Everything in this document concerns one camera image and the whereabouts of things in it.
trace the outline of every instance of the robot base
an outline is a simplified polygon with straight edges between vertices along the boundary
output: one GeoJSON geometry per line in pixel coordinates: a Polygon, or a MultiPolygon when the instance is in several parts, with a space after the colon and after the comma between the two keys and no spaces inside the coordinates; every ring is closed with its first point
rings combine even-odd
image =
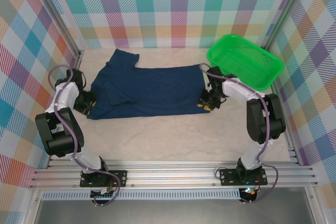
{"type": "MultiPolygon", "coordinates": [[[[127,171],[126,170],[108,170],[105,161],[100,158],[101,170],[116,175],[120,180],[120,187],[126,186],[127,171]]],[[[102,173],[84,173],[80,174],[80,187],[117,187],[117,181],[110,175],[102,173]]]]}
{"type": "Polygon", "coordinates": [[[237,169],[220,169],[219,177],[221,178],[220,184],[222,186],[264,186],[267,185],[267,177],[264,169],[256,171],[255,179],[243,183],[239,178],[237,169]]]}

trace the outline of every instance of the blue t-shirt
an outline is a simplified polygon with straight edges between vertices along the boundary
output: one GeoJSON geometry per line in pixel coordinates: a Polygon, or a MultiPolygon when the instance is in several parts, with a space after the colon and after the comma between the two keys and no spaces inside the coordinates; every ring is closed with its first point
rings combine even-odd
{"type": "Polygon", "coordinates": [[[136,68],[139,55],[116,49],[91,85],[97,97],[88,118],[208,113],[197,106],[204,89],[199,65],[136,68]]]}

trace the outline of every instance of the plaid backdrop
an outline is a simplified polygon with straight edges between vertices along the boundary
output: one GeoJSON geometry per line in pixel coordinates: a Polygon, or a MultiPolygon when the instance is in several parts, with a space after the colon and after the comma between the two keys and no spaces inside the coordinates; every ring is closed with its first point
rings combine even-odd
{"type": "Polygon", "coordinates": [[[280,17],[280,15],[281,15],[281,13],[282,13],[282,11],[283,11],[283,9],[284,9],[284,7],[285,7],[287,1],[288,1],[288,0],[282,0],[282,1],[281,1],[281,4],[279,5],[279,7],[278,7],[278,9],[277,9],[277,11],[276,11],[276,14],[275,14],[275,16],[273,17],[272,23],[270,24],[270,26],[269,26],[269,28],[268,28],[268,30],[267,30],[267,32],[266,32],[266,35],[265,35],[265,37],[264,37],[264,40],[262,41],[262,43],[261,43],[260,46],[263,47],[263,46],[266,44],[266,42],[267,42],[267,40],[268,40],[270,34],[272,33],[272,31],[273,31],[273,29],[274,29],[274,25],[275,25],[275,24],[277,23],[277,21],[279,20],[279,17],[280,17]]]}
{"type": "MultiPolygon", "coordinates": [[[[59,0],[54,0],[63,17],[59,0]]],[[[89,48],[209,48],[225,34],[256,42],[275,0],[65,0],[89,48]]]]}
{"type": "Polygon", "coordinates": [[[272,52],[286,63],[276,85],[295,141],[336,223],[336,0],[299,0],[272,52]]]}
{"type": "MultiPolygon", "coordinates": [[[[40,0],[0,0],[0,223],[16,224],[46,161],[35,115],[54,95],[48,71],[74,58],[40,0]]],[[[52,78],[65,76],[55,71],[52,78]]]]}

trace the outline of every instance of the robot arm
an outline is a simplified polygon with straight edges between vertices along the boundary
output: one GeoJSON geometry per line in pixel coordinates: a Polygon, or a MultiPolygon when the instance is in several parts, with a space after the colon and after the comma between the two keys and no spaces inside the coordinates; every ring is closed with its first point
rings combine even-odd
{"type": "MultiPolygon", "coordinates": [[[[210,68],[207,73],[223,76],[219,67],[210,68]]],[[[236,173],[242,184],[249,184],[255,181],[256,177],[263,173],[261,163],[266,152],[258,154],[264,148],[266,140],[266,115],[260,97],[265,101],[270,119],[270,139],[268,145],[273,142],[286,130],[285,119],[281,110],[279,98],[275,94],[264,94],[262,92],[251,92],[250,89],[238,85],[240,81],[233,74],[224,76],[233,81],[222,80],[208,76],[209,91],[203,90],[198,105],[204,109],[214,110],[220,108],[222,98],[232,97],[246,107],[247,132],[250,136],[247,151],[238,160],[236,173]]]]}
{"type": "MultiPolygon", "coordinates": [[[[81,75],[82,73],[79,70],[74,69],[73,78],[66,86],[65,84],[70,78],[70,72],[67,73],[66,78],[57,80],[55,87],[56,94],[51,105],[45,113],[35,117],[35,123],[44,148],[50,156],[65,156],[70,160],[75,158],[82,166],[90,167],[92,170],[108,172],[105,162],[98,155],[84,148],[83,132],[72,113],[72,109],[76,109],[83,114],[87,114],[96,102],[95,96],[92,93],[83,90],[81,75]],[[78,144],[75,155],[74,139],[64,123],[56,117],[55,106],[63,121],[75,133],[78,144]]],[[[97,187],[107,183],[108,176],[100,176],[92,170],[83,169],[81,173],[81,177],[87,180],[88,184],[91,180],[95,181],[95,186],[97,187]]]]}

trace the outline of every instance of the green basket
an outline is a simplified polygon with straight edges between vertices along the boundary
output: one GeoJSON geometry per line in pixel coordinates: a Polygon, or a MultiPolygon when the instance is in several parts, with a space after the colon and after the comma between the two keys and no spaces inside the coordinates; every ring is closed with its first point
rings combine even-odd
{"type": "Polygon", "coordinates": [[[233,34],[221,38],[207,57],[223,74],[233,73],[258,91],[268,89],[284,69],[278,57],[233,34]]]}

